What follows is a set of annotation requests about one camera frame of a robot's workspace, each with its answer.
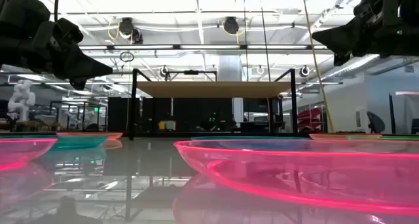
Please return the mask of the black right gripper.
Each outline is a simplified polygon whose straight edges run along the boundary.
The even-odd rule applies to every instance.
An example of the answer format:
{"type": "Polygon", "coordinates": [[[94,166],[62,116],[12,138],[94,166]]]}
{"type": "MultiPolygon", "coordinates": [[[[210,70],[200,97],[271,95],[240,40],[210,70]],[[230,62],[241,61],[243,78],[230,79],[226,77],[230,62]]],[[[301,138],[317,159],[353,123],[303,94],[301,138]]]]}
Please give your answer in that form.
{"type": "Polygon", "coordinates": [[[347,24],[312,34],[334,52],[334,66],[351,54],[419,56],[419,0],[361,0],[354,14],[347,24]]]}

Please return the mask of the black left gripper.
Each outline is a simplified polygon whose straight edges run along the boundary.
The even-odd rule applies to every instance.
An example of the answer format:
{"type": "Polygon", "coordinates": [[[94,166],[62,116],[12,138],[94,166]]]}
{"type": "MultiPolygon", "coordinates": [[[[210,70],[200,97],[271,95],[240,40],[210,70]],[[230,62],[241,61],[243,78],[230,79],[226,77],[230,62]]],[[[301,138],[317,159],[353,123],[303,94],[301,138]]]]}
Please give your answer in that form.
{"type": "Polygon", "coordinates": [[[0,32],[0,67],[3,64],[52,73],[70,79],[75,90],[84,90],[86,80],[109,75],[113,69],[87,55],[79,48],[83,40],[79,27],[65,18],[42,22],[35,34],[13,37],[0,32]]]}

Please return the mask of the teal translucent plastic plate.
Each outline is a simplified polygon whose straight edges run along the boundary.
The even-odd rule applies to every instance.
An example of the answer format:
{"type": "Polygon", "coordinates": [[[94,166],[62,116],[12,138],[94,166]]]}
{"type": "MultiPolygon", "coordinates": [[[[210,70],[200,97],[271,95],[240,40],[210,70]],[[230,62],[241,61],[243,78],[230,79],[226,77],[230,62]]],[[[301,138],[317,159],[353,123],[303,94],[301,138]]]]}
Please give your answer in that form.
{"type": "Polygon", "coordinates": [[[107,141],[107,136],[59,136],[51,151],[91,149],[107,141]]]}

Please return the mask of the orange translucent plastic plate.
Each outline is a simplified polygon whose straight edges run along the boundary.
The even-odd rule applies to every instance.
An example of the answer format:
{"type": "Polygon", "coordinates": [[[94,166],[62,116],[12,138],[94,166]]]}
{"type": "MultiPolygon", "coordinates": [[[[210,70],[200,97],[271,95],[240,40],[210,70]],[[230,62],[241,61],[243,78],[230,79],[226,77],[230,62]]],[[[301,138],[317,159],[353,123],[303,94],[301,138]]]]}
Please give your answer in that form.
{"type": "Polygon", "coordinates": [[[122,132],[57,132],[57,136],[102,136],[108,141],[115,141],[122,136],[122,132]]]}
{"type": "Polygon", "coordinates": [[[310,134],[313,140],[378,140],[381,134],[310,134]]]}

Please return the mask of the pink translucent plastic plate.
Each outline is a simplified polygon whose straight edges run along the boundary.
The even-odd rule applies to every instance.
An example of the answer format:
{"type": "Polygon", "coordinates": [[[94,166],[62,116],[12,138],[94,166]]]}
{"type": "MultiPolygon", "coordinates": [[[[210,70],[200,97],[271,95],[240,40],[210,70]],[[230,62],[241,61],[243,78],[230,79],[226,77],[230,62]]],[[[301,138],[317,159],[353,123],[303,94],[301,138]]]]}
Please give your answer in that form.
{"type": "Polygon", "coordinates": [[[25,166],[57,142],[57,138],[0,138],[0,171],[25,166]]]}
{"type": "Polygon", "coordinates": [[[419,216],[419,141],[189,140],[182,159],[212,181],[276,200],[419,216]]]}

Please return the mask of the light green translucent plate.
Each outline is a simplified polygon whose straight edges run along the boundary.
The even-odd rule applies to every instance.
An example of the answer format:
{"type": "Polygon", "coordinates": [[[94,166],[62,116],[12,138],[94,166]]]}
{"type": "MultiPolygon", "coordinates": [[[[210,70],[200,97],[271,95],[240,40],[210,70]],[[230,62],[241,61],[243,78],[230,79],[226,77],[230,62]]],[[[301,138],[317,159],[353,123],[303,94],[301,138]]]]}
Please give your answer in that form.
{"type": "Polygon", "coordinates": [[[418,136],[347,136],[348,140],[386,140],[386,141],[419,141],[418,136]]]}

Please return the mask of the black cabinet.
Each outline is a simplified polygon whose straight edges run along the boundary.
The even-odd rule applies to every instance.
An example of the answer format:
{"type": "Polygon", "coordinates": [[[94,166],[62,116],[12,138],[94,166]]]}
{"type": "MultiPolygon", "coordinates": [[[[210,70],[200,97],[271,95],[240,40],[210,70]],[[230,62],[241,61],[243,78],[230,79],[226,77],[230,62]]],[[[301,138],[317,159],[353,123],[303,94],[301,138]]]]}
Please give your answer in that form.
{"type": "Polygon", "coordinates": [[[126,132],[130,99],[121,97],[108,98],[107,129],[109,132],[126,132]]]}

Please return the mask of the red folded object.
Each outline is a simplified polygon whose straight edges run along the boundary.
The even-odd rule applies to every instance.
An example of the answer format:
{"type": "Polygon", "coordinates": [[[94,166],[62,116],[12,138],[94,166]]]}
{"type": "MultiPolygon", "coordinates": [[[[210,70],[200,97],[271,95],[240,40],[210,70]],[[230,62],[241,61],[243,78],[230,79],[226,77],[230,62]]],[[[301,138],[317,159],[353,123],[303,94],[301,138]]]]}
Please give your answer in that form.
{"type": "Polygon", "coordinates": [[[299,130],[303,129],[304,127],[310,127],[316,130],[320,129],[323,124],[321,114],[322,112],[318,107],[300,112],[297,115],[297,128],[299,130]]]}

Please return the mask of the dark office chair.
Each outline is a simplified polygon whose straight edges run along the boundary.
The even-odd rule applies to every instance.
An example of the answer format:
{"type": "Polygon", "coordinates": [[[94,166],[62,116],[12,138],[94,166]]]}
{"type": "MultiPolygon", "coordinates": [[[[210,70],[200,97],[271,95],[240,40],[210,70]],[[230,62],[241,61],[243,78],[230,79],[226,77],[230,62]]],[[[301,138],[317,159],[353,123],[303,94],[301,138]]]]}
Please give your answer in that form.
{"type": "Polygon", "coordinates": [[[370,111],[366,112],[366,114],[369,120],[368,127],[370,128],[372,134],[380,134],[385,131],[386,126],[384,121],[378,115],[370,111]]]}

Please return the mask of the black metal table frame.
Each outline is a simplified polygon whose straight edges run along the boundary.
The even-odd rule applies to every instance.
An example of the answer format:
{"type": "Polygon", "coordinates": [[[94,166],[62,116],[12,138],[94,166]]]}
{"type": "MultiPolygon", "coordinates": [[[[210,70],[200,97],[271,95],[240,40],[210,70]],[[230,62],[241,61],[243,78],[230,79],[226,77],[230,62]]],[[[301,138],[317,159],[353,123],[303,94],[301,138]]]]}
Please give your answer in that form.
{"type": "MultiPolygon", "coordinates": [[[[129,132],[6,132],[0,131],[0,136],[52,136],[58,135],[59,133],[69,133],[70,135],[81,134],[82,136],[88,136],[90,134],[108,134],[108,133],[122,133],[121,137],[130,137],[129,132]]],[[[316,134],[318,136],[337,136],[343,134],[316,134]]],[[[193,138],[193,137],[204,137],[204,136],[272,136],[272,137],[297,137],[297,138],[310,138],[309,134],[301,133],[279,133],[279,134],[269,134],[269,133],[230,133],[230,132],[134,132],[134,137],[144,137],[144,138],[193,138]]],[[[406,134],[383,134],[383,136],[389,137],[413,137],[419,140],[419,135],[406,135],[406,134]]]]}

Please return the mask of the wooden shelf with black frame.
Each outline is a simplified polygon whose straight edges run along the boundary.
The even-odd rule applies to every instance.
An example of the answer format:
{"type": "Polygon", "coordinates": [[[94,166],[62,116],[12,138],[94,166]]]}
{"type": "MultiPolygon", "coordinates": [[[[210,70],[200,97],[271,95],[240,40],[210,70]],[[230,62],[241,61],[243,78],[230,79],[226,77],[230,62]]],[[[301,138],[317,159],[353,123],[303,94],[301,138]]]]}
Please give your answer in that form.
{"type": "Polygon", "coordinates": [[[273,99],[291,90],[291,119],[293,135],[298,135],[297,90],[294,69],[288,69],[272,82],[213,81],[213,82],[153,82],[139,69],[132,70],[132,91],[128,116],[129,139],[136,135],[137,90],[154,98],[265,98],[268,100],[269,134],[274,135],[273,99]]]}

